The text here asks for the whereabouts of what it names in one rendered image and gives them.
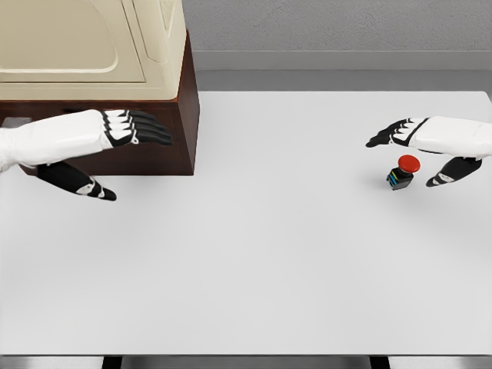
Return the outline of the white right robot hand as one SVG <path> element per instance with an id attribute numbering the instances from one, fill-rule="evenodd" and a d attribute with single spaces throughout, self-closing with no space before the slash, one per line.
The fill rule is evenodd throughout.
<path id="1" fill-rule="evenodd" d="M 452 157 L 426 183 L 429 188 L 459 181 L 480 168 L 484 157 L 486 122 L 434 116 L 405 118 L 370 138 L 368 148 L 396 144 Z"/>

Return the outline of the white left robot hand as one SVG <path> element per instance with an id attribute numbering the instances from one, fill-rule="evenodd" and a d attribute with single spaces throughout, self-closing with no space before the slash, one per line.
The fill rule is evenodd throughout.
<path id="1" fill-rule="evenodd" d="M 115 201 L 116 194 L 67 164 L 124 145 L 173 144 L 172 134 L 154 115 L 143 111 L 94 109 L 34 121 L 16 129 L 12 155 L 17 163 L 37 168 L 37 177 L 78 195 Z"/>

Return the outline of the brown cabinet drawer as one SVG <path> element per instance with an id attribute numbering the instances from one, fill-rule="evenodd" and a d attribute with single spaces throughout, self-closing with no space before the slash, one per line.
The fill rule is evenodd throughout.
<path id="1" fill-rule="evenodd" d="M 0 127 L 0 171 L 159 175 L 172 168 L 174 137 L 157 117 L 131 109 L 88 109 Z"/>

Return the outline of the brown wooden cabinet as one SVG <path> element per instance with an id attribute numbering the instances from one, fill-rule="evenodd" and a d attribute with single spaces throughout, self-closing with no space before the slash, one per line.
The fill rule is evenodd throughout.
<path id="1" fill-rule="evenodd" d="M 157 118 L 173 136 L 173 145 L 126 145 L 68 160 L 88 175 L 193 175 L 200 102 L 190 38 L 186 38 L 178 95 L 172 100 L 8 100 L 0 98 L 0 126 L 7 117 L 40 120 L 67 112 L 131 109 Z"/>

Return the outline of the cream plastic appliance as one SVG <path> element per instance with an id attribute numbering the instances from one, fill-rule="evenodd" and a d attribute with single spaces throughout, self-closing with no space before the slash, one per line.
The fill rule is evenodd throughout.
<path id="1" fill-rule="evenodd" d="M 182 0 L 0 0 L 0 100 L 170 100 Z"/>

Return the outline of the red button emergency switch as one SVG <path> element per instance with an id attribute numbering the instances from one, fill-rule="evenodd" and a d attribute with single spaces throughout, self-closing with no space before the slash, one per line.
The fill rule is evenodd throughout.
<path id="1" fill-rule="evenodd" d="M 406 188 L 414 178 L 414 173 L 421 168 L 420 161 L 413 155 L 402 155 L 397 161 L 397 167 L 391 169 L 386 181 L 393 191 Z"/>

